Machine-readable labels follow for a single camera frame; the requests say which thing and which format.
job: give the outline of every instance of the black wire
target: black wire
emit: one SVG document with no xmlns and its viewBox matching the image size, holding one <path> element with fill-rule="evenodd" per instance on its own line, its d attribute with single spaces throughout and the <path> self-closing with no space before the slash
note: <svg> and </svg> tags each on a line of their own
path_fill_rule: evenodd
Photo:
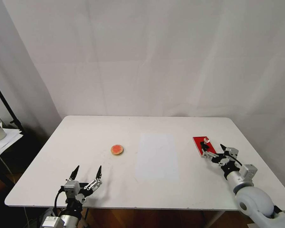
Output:
<svg viewBox="0 0 285 228">
<path fill-rule="evenodd" d="M 231 156 L 231 155 L 227 155 L 229 157 L 231 157 L 233 160 L 235 160 L 237 163 L 239 163 L 240 166 L 242 166 L 242 163 L 240 163 L 235 157 Z"/>
<path fill-rule="evenodd" d="M 57 199 L 58 199 L 59 194 L 62 193 L 62 192 L 63 192 L 63 188 L 59 189 L 59 191 L 58 191 L 58 193 L 57 193 L 57 195 L 56 195 L 56 197 L 55 197 L 54 210 L 53 210 L 53 212 L 54 212 L 54 214 L 55 214 L 56 216 L 58 216 L 58 212 L 57 212 Z"/>
<path fill-rule="evenodd" d="M 89 213 L 89 208 L 87 208 L 86 212 L 85 212 L 85 220 L 88 217 L 88 213 Z"/>
</svg>

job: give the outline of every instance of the white curtain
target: white curtain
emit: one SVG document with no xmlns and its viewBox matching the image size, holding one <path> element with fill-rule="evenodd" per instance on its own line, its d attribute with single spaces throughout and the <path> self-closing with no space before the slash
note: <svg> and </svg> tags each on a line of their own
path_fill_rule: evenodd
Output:
<svg viewBox="0 0 285 228">
<path fill-rule="evenodd" d="M 44 142 L 61 121 L 4 4 L 0 1 L 0 90 L 23 127 Z M 0 121 L 12 117 L 0 100 Z"/>
<path fill-rule="evenodd" d="M 285 0 L 3 1 L 62 117 L 229 117 L 285 185 Z"/>
</svg>

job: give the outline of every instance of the red plate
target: red plate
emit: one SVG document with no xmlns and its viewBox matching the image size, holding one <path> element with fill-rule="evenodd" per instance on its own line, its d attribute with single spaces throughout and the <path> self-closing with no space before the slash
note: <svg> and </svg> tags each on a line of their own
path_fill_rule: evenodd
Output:
<svg viewBox="0 0 285 228">
<path fill-rule="evenodd" d="M 202 156 L 203 155 L 203 151 L 202 151 L 202 146 L 201 146 L 201 142 L 204 143 L 204 138 L 206 138 L 207 136 L 199 136 L 199 137 L 192 137 L 193 141 L 195 142 L 195 145 L 200 153 L 200 155 Z M 211 142 L 208 142 L 207 143 L 207 146 L 209 146 L 209 149 L 208 151 L 209 152 L 212 152 L 214 154 L 216 154 L 216 151 L 215 149 L 213 148 L 213 146 L 211 145 Z"/>
</svg>

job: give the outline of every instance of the white table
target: white table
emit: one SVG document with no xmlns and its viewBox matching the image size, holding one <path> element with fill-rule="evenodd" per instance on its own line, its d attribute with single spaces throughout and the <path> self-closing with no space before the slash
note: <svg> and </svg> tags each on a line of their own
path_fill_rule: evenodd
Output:
<svg viewBox="0 0 285 228">
<path fill-rule="evenodd" d="M 168 135 L 175 144 L 177 175 L 148 178 L 137 175 L 141 136 Z M 54 198 L 71 172 L 89 182 L 102 165 L 101 187 L 84 204 L 97 208 L 161 208 L 237 210 L 223 171 L 200 157 L 193 136 L 208 136 L 217 152 L 220 143 L 239 150 L 243 164 L 258 168 L 253 181 L 285 210 L 285 188 L 228 118 L 67 116 L 5 199 L 9 206 L 53 207 Z M 125 152 L 114 156 L 111 146 Z M 171 160 L 157 161 L 159 168 Z M 58 207 L 65 207 L 60 194 Z"/>
</svg>

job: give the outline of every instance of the floor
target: floor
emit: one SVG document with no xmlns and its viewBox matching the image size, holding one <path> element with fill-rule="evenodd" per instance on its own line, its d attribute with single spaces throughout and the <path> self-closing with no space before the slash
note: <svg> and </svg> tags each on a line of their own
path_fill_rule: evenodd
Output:
<svg viewBox="0 0 285 228">
<path fill-rule="evenodd" d="M 139 209 L 89 209 L 90 227 L 190 227 L 201 228 L 215 211 L 139 210 Z M 247 228 L 251 219 L 239 212 L 225 212 L 211 228 Z"/>
<path fill-rule="evenodd" d="M 16 181 L 21 174 L 15 174 Z M 8 190 L 0 181 L 0 220 L 5 220 L 7 227 L 24 227 L 26 218 L 22 207 L 8 207 L 4 199 Z M 31 228 L 38 213 L 45 208 L 26 208 Z M 124 228 L 124 227 L 191 227 L 201 228 L 209 221 L 216 211 L 189 211 L 189 210 L 140 210 L 140 209 L 89 209 L 87 222 L 91 228 Z M 252 223 L 250 218 L 239 212 L 225 212 L 211 228 L 247 228 Z"/>
</svg>

